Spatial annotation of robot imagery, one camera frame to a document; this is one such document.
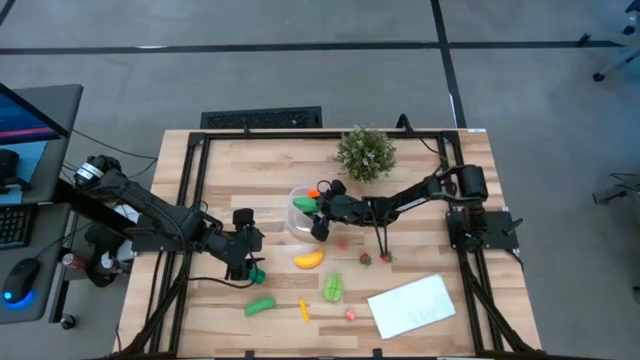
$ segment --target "toy banana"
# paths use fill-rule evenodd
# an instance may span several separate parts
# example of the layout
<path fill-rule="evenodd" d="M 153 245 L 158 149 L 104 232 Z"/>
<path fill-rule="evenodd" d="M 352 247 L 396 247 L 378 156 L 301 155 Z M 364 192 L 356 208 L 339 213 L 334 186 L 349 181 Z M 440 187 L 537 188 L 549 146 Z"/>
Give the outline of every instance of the toy banana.
<path fill-rule="evenodd" d="M 306 255 L 299 255 L 293 258 L 293 262 L 302 269 L 310 269 L 319 265 L 324 259 L 324 250 L 319 249 Z"/>

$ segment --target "small green plant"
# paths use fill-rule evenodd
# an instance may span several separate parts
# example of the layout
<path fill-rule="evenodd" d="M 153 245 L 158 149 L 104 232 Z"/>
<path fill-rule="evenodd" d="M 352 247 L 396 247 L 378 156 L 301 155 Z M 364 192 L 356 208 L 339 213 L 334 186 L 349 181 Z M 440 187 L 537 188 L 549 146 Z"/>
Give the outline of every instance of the small green plant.
<path fill-rule="evenodd" d="M 356 126 L 343 134 L 338 144 L 337 160 L 342 168 L 357 181 L 371 182 L 380 174 L 389 174 L 396 166 L 396 148 L 387 134 L 376 129 Z"/>

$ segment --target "gray carpet floor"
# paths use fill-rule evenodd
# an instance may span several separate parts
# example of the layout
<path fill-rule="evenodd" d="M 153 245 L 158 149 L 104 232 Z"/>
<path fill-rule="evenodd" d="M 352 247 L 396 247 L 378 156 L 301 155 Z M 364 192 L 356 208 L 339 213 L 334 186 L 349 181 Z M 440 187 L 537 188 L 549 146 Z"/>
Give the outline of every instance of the gray carpet floor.
<path fill-rule="evenodd" d="M 620 32 L 628 2 L 440 0 L 449 41 L 464 42 Z M 17 0 L 0 26 L 0 49 L 437 41 L 431 12 L 423 0 Z M 591 199 L 612 183 L 607 174 L 640 170 L 640 64 L 591 80 L 621 51 L 451 51 L 467 126 L 488 130 L 507 204 L 525 219 L 518 235 L 526 282 L 552 353 L 640 353 L 640 304 L 631 291 L 640 284 L 637 204 L 598 207 Z M 320 105 L 325 127 L 389 126 L 401 112 L 415 127 L 454 126 L 437 49 L 0 55 L 0 81 L 82 84 L 77 129 L 149 155 L 165 130 L 197 128 L 203 111 Z M 100 153 L 115 155 L 72 137 L 67 160 Z M 130 171 L 146 165 L 118 157 Z M 141 176 L 143 185 L 152 175 Z M 0 358 L 110 352 L 126 286 L 73 282 L 65 311 L 78 316 L 78 328 L 64 332 L 44 320 L 0 326 Z"/>

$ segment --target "wooden tabletop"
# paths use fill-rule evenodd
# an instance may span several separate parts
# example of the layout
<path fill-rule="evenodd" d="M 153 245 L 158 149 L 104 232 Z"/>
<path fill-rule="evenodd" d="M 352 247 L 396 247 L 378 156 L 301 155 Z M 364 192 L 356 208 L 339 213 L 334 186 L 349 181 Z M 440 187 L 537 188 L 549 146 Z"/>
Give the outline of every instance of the wooden tabletop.
<path fill-rule="evenodd" d="M 152 192 L 170 203 L 176 201 L 188 134 L 167 131 L 160 151 Z M 465 163 L 484 168 L 490 193 L 485 207 L 504 206 L 487 134 L 460 130 L 460 139 Z M 245 290 L 190 282 L 178 356 L 244 356 L 249 349 L 255 350 L 256 356 L 370 356 L 373 348 L 382 348 L 386 356 L 472 355 L 462 279 L 457 255 L 449 247 L 444 202 L 433 201 L 412 209 L 389 226 L 389 250 L 396 258 L 392 264 L 377 258 L 378 245 L 371 228 L 338 225 L 328 241 L 320 243 L 296 238 L 285 226 L 287 197 L 296 186 L 341 179 L 354 197 L 392 195 L 430 175 L 438 166 L 438 156 L 417 139 L 394 142 L 397 166 L 389 177 L 361 185 L 350 181 L 333 160 L 337 140 L 214 140 L 202 198 L 209 204 L 208 213 L 229 229 L 234 209 L 255 210 L 256 226 L 266 235 L 257 256 L 266 258 L 260 268 L 267 273 L 267 281 Z M 189 205 L 199 158 L 198 147 L 189 182 Z M 337 246 L 342 242 L 348 244 L 346 249 Z M 294 256 L 317 248 L 326 252 L 321 265 L 307 270 L 296 267 Z M 368 268 L 357 260 L 363 252 L 374 258 Z M 486 251 L 485 256 L 496 305 L 520 336 L 539 348 L 519 264 L 500 250 Z M 144 324 L 156 257 L 147 253 L 135 261 L 120 319 L 124 345 Z M 223 277 L 225 268 L 208 254 L 196 255 L 191 275 Z M 337 304 L 327 303 L 322 291 L 326 278 L 333 273 L 341 273 L 344 281 L 344 296 Z M 382 340 L 367 298 L 433 274 L 443 276 L 456 315 Z M 250 318 L 244 316 L 245 304 L 268 296 L 277 302 L 274 309 Z M 300 313 L 300 298 L 308 305 L 308 324 Z M 490 349 L 486 314 L 482 306 L 478 307 L 485 347 Z M 354 311 L 357 319 L 345 320 L 347 310 Z M 172 312 L 165 317 L 161 350 L 168 348 Z"/>

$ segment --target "white paper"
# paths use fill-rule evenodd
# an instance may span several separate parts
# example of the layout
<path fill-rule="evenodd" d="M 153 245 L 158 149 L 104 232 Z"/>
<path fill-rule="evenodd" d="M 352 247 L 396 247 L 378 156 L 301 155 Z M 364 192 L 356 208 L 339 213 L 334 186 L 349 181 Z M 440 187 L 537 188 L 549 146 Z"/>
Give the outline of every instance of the white paper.
<path fill-rule="evenodd" d="M 455 315 L 440 275 L 428 276 L 367 299 L 383 339 Z"/>

